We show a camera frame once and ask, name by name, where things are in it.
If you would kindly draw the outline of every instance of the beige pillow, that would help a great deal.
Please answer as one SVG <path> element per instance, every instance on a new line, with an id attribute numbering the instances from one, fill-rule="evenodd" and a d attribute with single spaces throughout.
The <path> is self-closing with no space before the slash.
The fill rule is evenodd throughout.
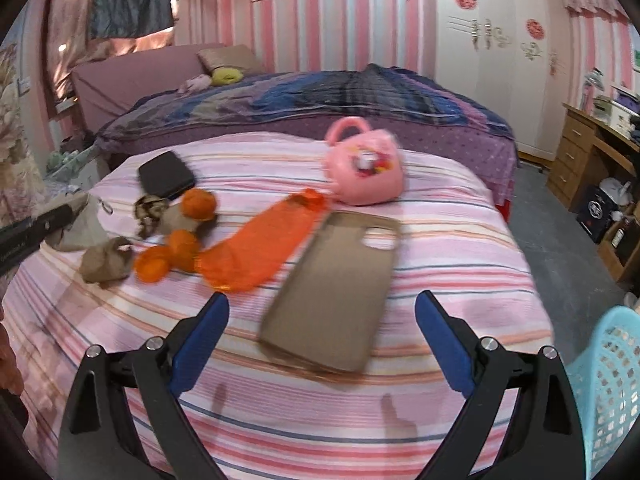
<path id="1" fill-rule="evenodd" d="M 198 57 L 209 73 L 221 66 L 237 68 L 246 76 L 266 73 L 260 61 L 245 45 L 206 48 L 199 51 Z"/>

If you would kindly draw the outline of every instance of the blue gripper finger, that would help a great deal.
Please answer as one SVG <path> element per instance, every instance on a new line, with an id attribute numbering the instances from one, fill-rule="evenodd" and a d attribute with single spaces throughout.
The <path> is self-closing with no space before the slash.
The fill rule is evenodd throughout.
<path id="1" fill-rule="evenodd" d="M 169 390 L 175 397 L 195 386 L 229 321 L 229 302 L 224 294 L 214 294 L 203 311 L 173 358 Z"/>
<path id="2" fill-rule="evenodd" d="M 451 389 L 468 399 L 476 387 L 471 357 L 426 292 L 415 299 L 415 320 Z"/>

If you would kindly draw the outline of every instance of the metal screw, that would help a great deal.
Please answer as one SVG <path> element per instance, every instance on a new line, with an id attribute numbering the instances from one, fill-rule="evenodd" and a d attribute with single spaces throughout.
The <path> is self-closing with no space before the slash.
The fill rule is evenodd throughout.
<path id="1" fill-rule="evenodd" d="M 493 337 L 483 337 L 480 344 L 482 345 L 482 348 L 489 352 L 493 352 L 498 348 L 498 342 Z"/>
<path id="2" fill-rule="evenodd" d="M 555 359 L 556 357 L 558 357 L 558 350 L 556 350 L 552 346 L 545 346 L 542 349 L 542 355 L 547 359 Z"/>
<path id="3" fill-rule="evenodd" d="M 164 339 L 162 339 L 160 336 L 156 336 L 156 337 L 147 339 L 145 347 L 147 350 L 158 350 L 162 348 L 163 344 L 164 344 Z"/>
<path id="4" fill-rule="evenodd" d="M 98 355 L 100 355 L 100 352 L 102 352 L 102 348 L 100 348 L 100 345 L 91 345 L 86 349 L 85 355 L 87 357 L 98 357 Z"/>

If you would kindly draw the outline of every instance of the bed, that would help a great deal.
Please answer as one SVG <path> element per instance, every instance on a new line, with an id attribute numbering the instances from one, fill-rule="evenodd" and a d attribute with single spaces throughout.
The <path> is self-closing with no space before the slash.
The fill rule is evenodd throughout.
<path id="1" fill-rule="evenodd" d="M 406 149 L 464 164 L 507 218 L 516 144 L 490 110 L 409 70 L 376 65 L 266 74 L 177 96 L 182 82 L 203 71 L 196 53 L 212 46 L 171 46 L 75 67 L 72 81 L 97 145 L 129 156 L 257 129 L 322 139 L 337 117 L 357 114 L 395 133 Z"/>
<path id="2" fill-rule="evenodd" d="M 100 212 L 112 234 L 133 236 L 140 164 L 162 150 L 135 155 L 92 193 L 111 204 Z M 257 132 L 172 148 L 218 196 L 221 214 L 209 243 L 225 238 L 256 213 L 305 186 L 325 189 L 324 142 Z M 551 342 L 551 324 L 529 267 L 492 196 L 461 164 L 404 152 L 408 188 L 393 203 L 360 208 L 397 218 L 401 243 L 385 317 L 366 373 L 325 383 L 299 368 L 270 363 L 255 342 L 265 309 L 300 254 L 250 293 L 229 295 L 228 328 L 196 387 L 180 398 L 196 432 L 229 478 L 413 479 L 455 420 L 463 398 L 450 390 L 415 323 L 416 295 L 431 289 L 444 308 L 479 335 L 536 352 Z M 143 247 L 136 243 L 136 250 Z M 4 322 L 26 380 L 30 410 L 25 440 L 54 470 L 66 395 L 85 349 L 137 348 L 193 316 L 211 295 L 197 276 L 172 273 L 157 285 L 131 276 L 110 286 L 78 275 L 81 253 L 47 246 L 18 270 L 4 298 Z M 140 396 L 129 393 L 149 460 L 166 467 Z M 477 468 L 500 446 L 514 403 L 505 396 Z"/>

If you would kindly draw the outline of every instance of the human hand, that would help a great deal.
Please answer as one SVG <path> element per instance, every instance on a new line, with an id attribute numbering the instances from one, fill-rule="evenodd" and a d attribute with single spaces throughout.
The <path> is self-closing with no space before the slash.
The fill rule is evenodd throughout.
<path id="1" fill-rule="evenodd" d="M 24 390 L 22 374 L 15 361 L 15 353 L 9 345 L 9 335 L 0 323 L 0 388 L 20 395 Z"/>

